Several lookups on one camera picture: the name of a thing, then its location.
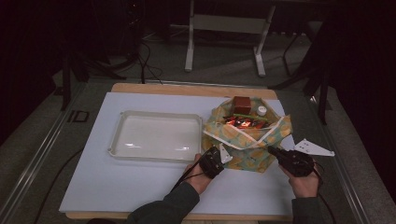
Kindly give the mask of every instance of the wooden table edge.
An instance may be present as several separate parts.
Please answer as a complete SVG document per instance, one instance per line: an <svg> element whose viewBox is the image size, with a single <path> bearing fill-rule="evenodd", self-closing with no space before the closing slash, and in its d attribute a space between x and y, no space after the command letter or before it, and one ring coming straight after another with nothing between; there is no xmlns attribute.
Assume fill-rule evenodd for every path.
<svg viewBox="0 0 396 224"><path fill-rule="evenodd" d="M215 87L215 86L192 86L192 85L116 83L113 85L111 92L214 96L214 97L230 97L230 98L234 96L249 96L249 97L261 97L267 100L277 100L276 93L273 90L242 88L242 87L223 87L223 86Z"/></svg>
<svg viewBox="0 0 396 224"><path fill-rule="evenodd" d="M92 218L109 218L109 219L126 219L129 212L68 212L65 213L71 219L92 219ZM274 216L274 215L218 215L218 214L188 214L184 220L244 220L244 221L292 221L292 216Z"/></svg>

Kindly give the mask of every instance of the small box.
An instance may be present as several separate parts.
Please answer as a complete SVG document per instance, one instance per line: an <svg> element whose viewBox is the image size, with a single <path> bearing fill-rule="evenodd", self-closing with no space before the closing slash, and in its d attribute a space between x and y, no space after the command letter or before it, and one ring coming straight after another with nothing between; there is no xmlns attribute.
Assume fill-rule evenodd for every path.
<svg viewBox="0 0 396 224"><path fill-rule="evenodd" d="M251 103L249 97L235 96L233 98L232 112L234 114L248 115L250 114L250 110L251 110Z"/></svg>

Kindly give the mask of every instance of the black cable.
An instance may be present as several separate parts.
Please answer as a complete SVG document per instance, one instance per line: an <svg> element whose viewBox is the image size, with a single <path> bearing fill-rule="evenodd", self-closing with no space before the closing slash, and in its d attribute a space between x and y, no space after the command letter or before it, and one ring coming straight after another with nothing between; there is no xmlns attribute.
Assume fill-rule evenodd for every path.
<svg viewBox="0 0 396 224"><path fill-rule="evenodd" d="M141 61L143 61L143 58L141 56L139 56L139 62L141 62ZM161 68L151 66L148 63L146 63L146 67L149 70L149 72L152 74L152 77L156 78L163 85L163 82L159 79L159 77L163 74L163 70ZM154 72L151 71L151 68L158 69L160 71L160 74L159 75L155 75Z"/></svg>
<svg viewBox="0 0 396 224"><path fill-rule="evenodd" d="M184 178L184 180L183 180L183 181L185 181L186 179L190 179L190 178L192 178L192 177L198 176L198 175L190 175L190 176L188 176L188 177Z"/></svg>
<svg viewBox="0 0 396 224"><path fill-rule="evenodd" d="M191 173L191 171L195 168L195 166L197 166L197 165L199 164L199 162L201 161L201 159L203 159L209 151L210 151L210 150L207 150L207 151L201 156L201 158L200 158L190 169L188 169L188 170L178 179L178 181L176 182L176 184L175 184L175 185L173 186L173 188L171 189L171 192L174 191L174 189L176 189L176 188L181 184L181 182L183 182L184 180L186 180L186 179L189 178L189 177L187 177L187 175L189 175L189 174Z"/></svg>
<svg viewBox="0 0 396 224"><path fill-rule="evenodd" d="M132 65L132 64L134 63L135 60L136 60L135 57L130 56L130 57L128 57L124 62L121 62L121 63L110 64L110 65L103 64L103 63L100 63L100 62L99 62L99 63L100 63L103 67L108 68L108 69L110 69L111 71L117 71L117 70L120 70L120 69L122 69L122 68L125 68L125 67L127 67L127 66L129 66L129 65Z"/></svg>
<svg viewBox="0 0 396 224"><path fill-rule="evenodd" d="M59 175L61 174L61 172L64 170L64 167L66 167L66 165L67 165L71 160L73 160L79 153L81 153L82 150L83 150L83 149L81 149L81 150L77 151L75 154L73 154L73 156L71 156L71 157L64 163L64 165L63 165L63 166L61 167L61 169L58 171L58 174L56 174L55 178L52 180L52 183L51 183L50 186L49 186L49 190L47 191L46 196L44 197L43 202L41 203L40 208L38 209L37 215L36 215L36 217L35 217L35 222L34 222L34 224L36 224L36 223L38 222L38 220L40 219L40 215L41 215L41 212L43 211L44 205L46 204L46 201L47 201L48 197L50 196L50 192L51 192L53 186L55 185L56 180L58 179L58 177L59 177Z"/></svg>
<svg viewBox="0 0 396 224"><path fill-rule="evenodd" d="M148 60L149 60L149 56L151 54L151 49L150 47L142 42L142 45L144 45L147 49L148 49L148 56L146 58L146 60L143 60L144 62L142 63L142 61L140 60L141 56L138 57L138 60L140 62L140 66L142 68L141 73L140 73L140 80L142 81L142 84L146 84L146 80L145 80L145 68L147 66Z"/></svg>
<svg viewBox="0 0 396 224"><path fill-rule="evenodd" d="M319 198L323 201L324 205L326 205L327 210L329 211L330 216L332 217L332 223L334 223L334 224L337 223L337 222L335 221L334 213L332 212L332 209L330 208L329 204L326 202L326 200L324 200L323 196L322 196L320 193L318 193L318 196L319 196Z"/></svg>
<svg viewBox="0 0 396 224"><path fill-rule="evenodd" d="M324 168L322 165L320 165L317 162L315 162L315 164L318 165L324 171ZM319 183L318 183L318 190L319 190L320 187L323 185L323 179L316 169L314 169L314 173L315 173L315 175L317 175L317 177L319 179ZM318 192L318 196L323 201L324 205L326 206L327 210L329 211L330 216L332 217L332 223L335 224L336 223L335 216L334 216L334 213L332 212L332 209L330 208L329 204L326 202L326 200L323 198L323 196L319 192Z"/></svg>

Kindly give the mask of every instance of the metal stand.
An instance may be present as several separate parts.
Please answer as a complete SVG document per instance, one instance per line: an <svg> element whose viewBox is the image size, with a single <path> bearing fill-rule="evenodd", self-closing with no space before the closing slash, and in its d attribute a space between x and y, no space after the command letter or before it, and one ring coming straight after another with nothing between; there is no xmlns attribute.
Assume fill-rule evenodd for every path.
<svg viewBox="0 0 396 224"><path fill-rule="evenodd" d="M270 10L265 20L202 15L194 14L194 0L190 0L189 45L187 48L186 65L184 67L185 71L192 71L194 54L194 29L212 30L261 35L259 44L257 45L257 47L253 48L253 53L257 65L258 75L260 77L265 77L265 70L262 62L262 47L264 45L265 38L268 35L268 30L274 16L275 9L275 6L270 7Z"/></svg>

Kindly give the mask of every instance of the white tabletop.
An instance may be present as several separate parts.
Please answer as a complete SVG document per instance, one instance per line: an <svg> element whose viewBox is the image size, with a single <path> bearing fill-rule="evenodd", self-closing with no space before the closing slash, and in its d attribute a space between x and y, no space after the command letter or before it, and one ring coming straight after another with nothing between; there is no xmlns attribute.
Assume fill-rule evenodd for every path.
<svg viewBox="0 0 396 224"><path fill-rule="evenodd" d="M159 161L119 160L108 149L117 129L120 112L197 114L206 121L212 108L227 100L224 97L157 95L109 92L93 125L62 201L60 211L131 212L139 206L161 200L182 175L186 164ZM284 115L278 100L267 103ZM284 148L294 146L289 136ZM192 214L291 216L294 198L288 178L277 161L264 174L226 169L201 195Z"/></svg>

